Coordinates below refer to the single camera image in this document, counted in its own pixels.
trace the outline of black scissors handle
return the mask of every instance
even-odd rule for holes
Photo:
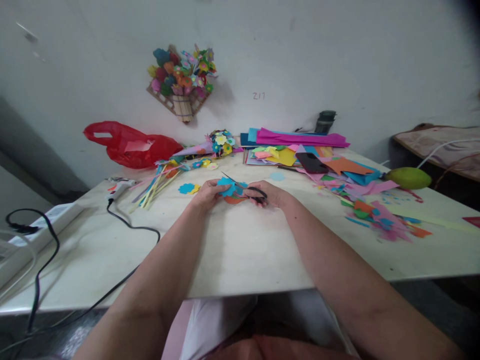
[[[262,190],[260,190],[259,188],[257,187],[254,187],[254,186],[250,186],[250,187],[247,187],[246,188],[247,190],[255,190],[256,192],[259,192],[263,197],[260,197],[260,196],[249,196],[249,198],[252,198],[253,200],[256,201],[257,204],[263,204],[264,201],[267,200],[267,194],[264,193]]]

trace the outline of person's left hand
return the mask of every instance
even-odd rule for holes
[[[210,210],[214,207],[217,199],[221,197],[219,193],[228,190],[231,185],[217,185],[220,179],[207,180],[196,193],[191,203],[198,205],[204,210]]]

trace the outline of person's right hand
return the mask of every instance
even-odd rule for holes
[[[276,187],[265,180],[249,183],[248,187],[254,187],[262,190],[267,196],[267,203],[272,204],[276,208],[281,208],[285,204],[286,200],[292,196],[285,190]],[[249,197],[263,197],[261,193],[255,190],[244,190],[243,193]],[[259,208],[264,207],[262,204],[257,203],[252,198],[250,198],[250,202],[254,205],[257,205]]]

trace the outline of text 217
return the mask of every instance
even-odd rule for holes
[[[254,92],[253,93],[253,99],[254,100],[265,100],[265,93],[264,92]]]

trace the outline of black power cord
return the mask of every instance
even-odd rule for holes
[[[130,229],[140,229],[140,230],[148,230],[148,231],[151,231],[151,232],[154,232],[156,235],[157,235],[157,240],[156,240],[156,243],[158,244],[159,241],[160,241],[160,232],[154,228],[151,228],[151,227],[146,227],[146,226],[132,226],[128,223],[128,221],[126,221],[124,218],[122,218],[121,216],[113,213],[111,210],[110,210],[110,206],[112,205],[112,203],[114,202],[113,199],[109,199],[108,200],[108,205],[106,207],[106,211],[114,216],[115,218],[119,219],[122,223],[124,223],[127,227],[129,227]],[[74,322],[76,322],[77,320],[83,318],[85,315],[87,315],[89,312],[91,312],[93,309],[95,309],[103,300],[105,300],[108,296],[110,296],[115,290],[117,290],[120,286],[122,286],[133,274],[134,272],[137,270],[138,266],[133,269],[133,271],[131,271],[127,276],[125,276],[122,280],[120,280],[114,287],[112,287],[105,295],[103,295],[95,304],[93,304],[90,308],[88,308],[87,310],[85,310],[84,312],[82,312],[80,315],[78,315],[77,317],[73,318],[72,320],[70,321],[66,321],[67,319],[65,319],[65,321],[62,321],[61,323],[58,323],[56,325],[53,325],[53,326],[49,326],[49,327],[45,327],[43,329],[39,329],[39,330],[36,330],[36,331],[32,331],[33,329],[33,324],[34,324],[34,320],[35,320],[35,316],[37,314],[37,310],[38,310],[38,307],[39,307],[39,301],[40,301],[40,273],[42,272],[42,270],[47,267],[47,265],[53,260],[53,258],[57,255],[57,253],[59,252],[59,248],[60,248],[60,241],[57,237],[57,234],[55,233],[55,230],[54,228],[52,227],[52,224],[50,223],[50,220],[49,218],[41,211],[38,211],[38,210],[35,210],[35,209],[30,209],[30,208],[23,208],[23,209],[18,209],[18,210],[15,210],[15,211],[12,211],[11,213],[9,213],[7,216],[6,216],[6,222],[10,225],[11,222],[10,222],[10,216],[16,212],[19,212],[19,211],[32,211],[32,212],[35,212],[37,214],[40,214],[44,219],[45,219],[45,222],[48,226],[48,230],[50,231],[53,239],[55,240],[55,243],[56,243],[56,246],[55,246],[55,251],[53,252],[52,256],[50,257],[50,259],[48,259],[48,261],[45,263],[45,265],[42,266],[42,268],[38,271],[38,273],[36,274],[36,277],[35,277],[35,295],[34,295],[34,299],[33,299],[33,305],[32,305],[32,308],[31,308],[31,312],[30,312],[30,315],[28,317],[28,324],[27,324],[27,329],[26,329],[26,332],[25,332],[25,338],[22,340],[22,341],[19,341],[17,343],[14,343],[10,346],[8,346],[7,348],[4,348],[2,350],[0,350],[0,354],[2,354],[3,352],[17,346],[17,345],[20,345],[20,344],[23,344],[24,342],[32,339],[33,337],[37,336],[37,335],[41,335],[41,334],[44,334],[44,333],[47,333],[47,332],[50,332],[50,331],[54,331],[54,330],[58,330],[58,329],[61,329],[61,328],[64,328],[70,324],[73,324]],[[18,225],[18,224],[15,224],[15,227],[17,228],[22,228],[23,225]]]

